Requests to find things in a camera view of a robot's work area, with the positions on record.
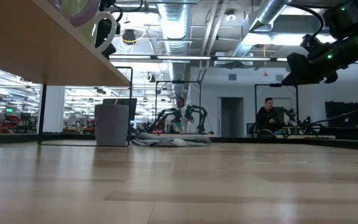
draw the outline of person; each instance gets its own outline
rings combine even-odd
[[[191,123],[194,123],[194,119],[193,119],[192,115],[190,115],[188,118],[186,118],[186,116],[185,116],[185,114],[186,114],[185,99],[183,99],[183,97],[181,97],[181,96],[177,97],[176,103],[177,103],[177,106],[174,108],[176,110],[179,110],[181,113],[181,122],[180,122],[181,130],[177,130],[177,131],[186,132],[188,122],[190,121]],[[169,133],[177,132],[173,128],[173,125],[176,123],[174,115],[167,116],[166,122],[167,122],[167,125],[169,125],[169,127],[167,128],[167,131]]]
[[[273,99],[265,99],[265,106],[261,107],[256,117],[258,130],[268,129],[271,132],[278,131],[281,128],[278,115],[273,111]]]

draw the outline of metal frame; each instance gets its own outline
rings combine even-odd
[[[156,81],[155,82],[155,109],[154,109],[154,117],[155,119],[157,119],[157,97],[158,97],[158,84],[159,83],[172,83],[172,84],[183,84],[183,83],[198,83],[198,85],[200,86],[200,89],[199,89],[199,98],[198,98],[198,106],[201,106],[201,81],[179,81],[179,80],[176,80],[176,81]]]
[[[128,147],[131,141],[131,101],[132,101],[132,83],[134,79],[134,69],[132,67],[127,66],[118,66],[117,69],[130,69],[131,70],[131,77],[129,80],[129,115],[128,115],[128,137],[127,137],[127,145],[126,146],[102,146],[102,147]],[[44,115],[45,115],[45,104],[47,98],[47,85],[42,85],[42,99],[41,99],[41,107],[40,107],[40,117],[39,117],[39,130],[38,130],[38,137],[37,142],[38,145],[43,146],[98,146],[98,145],[71,145],[71,144],[42,144],[43,140],[43,130],[44,130]]]
[[[254,93],[255,93],[255,120],[258,114],[258,105],[257,105],[257,87],[258,86],[269,86],[272,88],[283,87],[281,84],[255,84]],[[298,85],[294,85],[295,87],[295,98],[296,98],[296,123],[299,123],[299,96],[298,96]]]

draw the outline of man sitting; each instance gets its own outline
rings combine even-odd
[[[265,106],[261,107],[256,117],[258,130],[268,129],[271,132],[278,131],[281,128],[278,115],[273,111],[273,99],[266,98]]]

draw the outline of workstation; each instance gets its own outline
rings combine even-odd
[[[0,211],[358,223],[358,0],[0,2]]]

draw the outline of doorway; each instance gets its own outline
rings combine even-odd
[[[221,137],[243,138],[244,99],[221,98]]]

